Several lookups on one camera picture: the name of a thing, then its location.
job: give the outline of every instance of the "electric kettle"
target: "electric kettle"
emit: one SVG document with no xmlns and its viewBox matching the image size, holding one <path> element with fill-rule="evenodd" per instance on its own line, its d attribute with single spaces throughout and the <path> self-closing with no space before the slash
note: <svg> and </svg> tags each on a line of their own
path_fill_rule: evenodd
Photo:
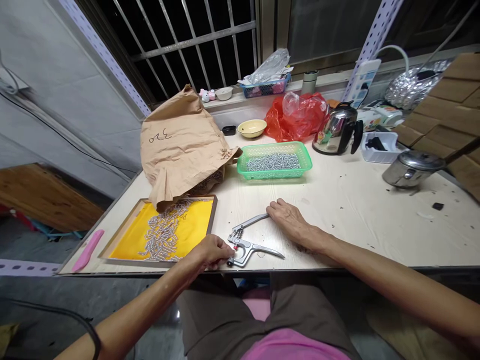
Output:
<svg viewBox="0 0 480 360">
<path fill-rule="evenodd" d="M 347 150 L 353 135 L 351 154 L 359 148 L 364 132 L 364 122 L 357 121 L 357 110 L 350 105 L 353 101 L 341 102 L 330 111 L 330 119 L 313 138 L 312 147 L 325 155 L 341 155 Z"/>
</svg>

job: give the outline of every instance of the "person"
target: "person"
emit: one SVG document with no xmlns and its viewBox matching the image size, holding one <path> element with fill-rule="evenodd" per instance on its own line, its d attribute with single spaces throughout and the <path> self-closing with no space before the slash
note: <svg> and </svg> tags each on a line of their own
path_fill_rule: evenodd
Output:
<svg viewBox="0 0 480 360">
<path fill-rule="evenodd" d="M 310 225 L 279 198 L 266 208 L 294 243 L 327 256 L 377 292 L 442 334 L 480 349 L 480 305 L 440 283 L 367 249 Z M 100 359 L 124 359 L 158 317 L 177 300 L 188 359 L 357 360 L 345 326 L 315 278 L 272 273 L 271 313 L 255 320 L 235 286 L 217 269 L 234 255 L 223 240 L 207 235 L 148 289 L 96 326 Z M 94 343 L 84 335 L 57 359 L 86 360 Z"/>
</svg>

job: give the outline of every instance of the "green plastic basket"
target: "green plastic basket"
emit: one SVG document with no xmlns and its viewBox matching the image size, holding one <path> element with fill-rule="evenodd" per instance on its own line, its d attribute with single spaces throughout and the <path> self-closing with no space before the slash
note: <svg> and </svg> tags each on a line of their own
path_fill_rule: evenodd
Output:
<svg viewBox="0 0 480 360">
<path fill-rule="evenodd" d="M 245 179 L 285 179 L 299 178 L 312 168 L 312 159 L 305 145 L 300 141 L 278 142 L 263 145 L 250 145 L 241 148 L 243 154 L 238 158 L 236 169 Z M 274 153 L 296 154 L 300 168 L 286 170 L 247 171 L 247 162 L 251 158 Z"/>
</svg>

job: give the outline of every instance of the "small bowl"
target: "small bowl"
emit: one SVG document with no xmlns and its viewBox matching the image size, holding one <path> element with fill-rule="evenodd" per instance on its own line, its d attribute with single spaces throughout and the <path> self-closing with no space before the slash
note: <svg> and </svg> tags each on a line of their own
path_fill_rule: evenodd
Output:
<svg viewBox="0 0 480 360">
<path fill-rule="evenodd" d="M 236 128 L 245 138 L 256 138 L 264 132 L 267 127 L 265 120 L 254 119 L 242 122 Z"/>
<path fill-rule="evenodd" d="M 215 91 L 215 95 L 220 101 L 228 100 L 232 97 L 233 89 L 231 87 L 222 87 Z"/>
</svg>

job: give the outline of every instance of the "table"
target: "table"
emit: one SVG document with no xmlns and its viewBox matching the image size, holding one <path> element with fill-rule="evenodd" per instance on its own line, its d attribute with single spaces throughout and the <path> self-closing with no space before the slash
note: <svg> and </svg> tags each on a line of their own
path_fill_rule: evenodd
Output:
<svg viewBox="0 0 480 360">
<path fill-rule="evenodd" d="M 230 146 L 275 142 L 262 135 L 245 139 L 227 136 Z M 283 198 L 297 206 L 305 220 L 336 237 L 369 249 L 409 267 L 480 267 L 480 208 L 460 187 L 436 173 L 422 183 L 418 193 L 396 189 L 382 180 L 388 164 L 364 161 L 357 151 L 341 156 L 315 152 L 306 147 L 313 168 L 297 179 L 245 180 L 236 165 L 228 166 L 225 180 L 212 190 L 218 198 L 212 233 L 227 239 L 232 227 L 265 213 L 270 201 Z M 77 276 L 138 275 L 163 273 L 165 264 L 131 265 L 98 258 L 120 224 L 151 186 L 143 172 L 105 213 L 89 236 L 64 263 L 59 275 L 71 269 L 97 229 L 105 231 L 90 262 Z M 441 211 L 432 208 L 444 204 Z M 245 229 L 243 239 L 280 251 L 285 259 L 254 253 L 245 268 L 225 272 L 269 272 L 276 270 L 323 270 L 337 267 L 328 258 L 300 252 L 270 219 Z"/>
</svg>

